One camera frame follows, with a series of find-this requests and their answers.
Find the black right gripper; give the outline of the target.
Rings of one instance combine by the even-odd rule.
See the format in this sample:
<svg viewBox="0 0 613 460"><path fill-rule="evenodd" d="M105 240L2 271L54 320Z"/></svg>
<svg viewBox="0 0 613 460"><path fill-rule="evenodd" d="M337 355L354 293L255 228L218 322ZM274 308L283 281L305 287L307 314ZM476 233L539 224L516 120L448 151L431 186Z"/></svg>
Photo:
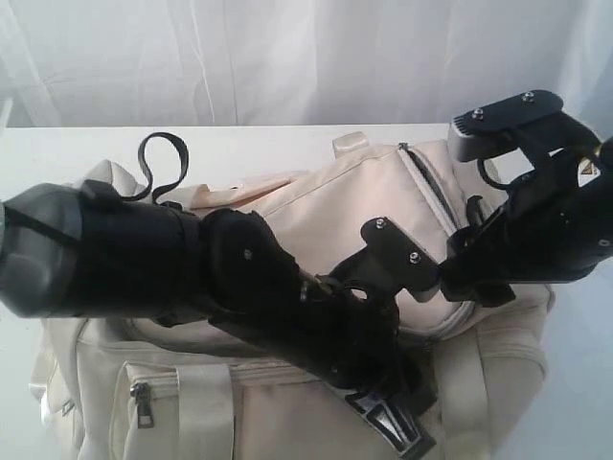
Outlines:
<svg viewBox="0 0 613 460"><path fill-rule="evenodd" d="M449 301L498 307L512 286L565 284L612 256L612 171L585 185L578 164L549 166L513 182L509 198L448 240L441 290Z"/></svg>

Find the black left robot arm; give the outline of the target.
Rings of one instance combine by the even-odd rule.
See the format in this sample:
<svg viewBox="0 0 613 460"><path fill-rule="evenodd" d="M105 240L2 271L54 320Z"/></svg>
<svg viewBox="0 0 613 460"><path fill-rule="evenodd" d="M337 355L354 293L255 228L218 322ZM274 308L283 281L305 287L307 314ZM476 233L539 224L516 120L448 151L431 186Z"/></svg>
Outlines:
<svg viewBox="0 0 613 460"><path fill-rule="evenodd" d="M387 218L329 275L310 275L257 213L200 218L88 180L40 184L1 207L1 298L21 317L199 320L319 377L403 459L434 447L425 382L399 350L397 294L438 288L437 265Z"/></svg>

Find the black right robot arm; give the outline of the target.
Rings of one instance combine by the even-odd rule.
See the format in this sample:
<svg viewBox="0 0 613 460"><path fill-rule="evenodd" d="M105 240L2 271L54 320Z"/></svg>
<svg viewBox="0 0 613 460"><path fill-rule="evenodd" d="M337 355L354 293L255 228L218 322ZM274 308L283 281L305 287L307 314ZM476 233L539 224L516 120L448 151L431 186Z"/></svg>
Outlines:
<svg viewBox="0 0 613 460"><path fill-rule="evenodd" d="M446 299L495 308L514 299L514 285L572 283L611 258L611 142L561 149L507 194L450 240L441 264Z"/></svg>

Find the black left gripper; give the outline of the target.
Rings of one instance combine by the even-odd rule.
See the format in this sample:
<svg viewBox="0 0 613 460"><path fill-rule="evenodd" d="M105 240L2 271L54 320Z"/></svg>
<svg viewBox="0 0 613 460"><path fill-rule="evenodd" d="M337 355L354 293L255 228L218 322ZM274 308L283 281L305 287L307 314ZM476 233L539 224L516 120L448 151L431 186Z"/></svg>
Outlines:
<svg viewBox="0 0 613 460"><path fill-rule="evenodd" d="M332 272L306 273L255 212L215 212L200 231L214 326L353 390L343 400L398 459L422 459L436 446L418 418L431 405L431 385L399 344L396 298L369 300Z"/></svg>

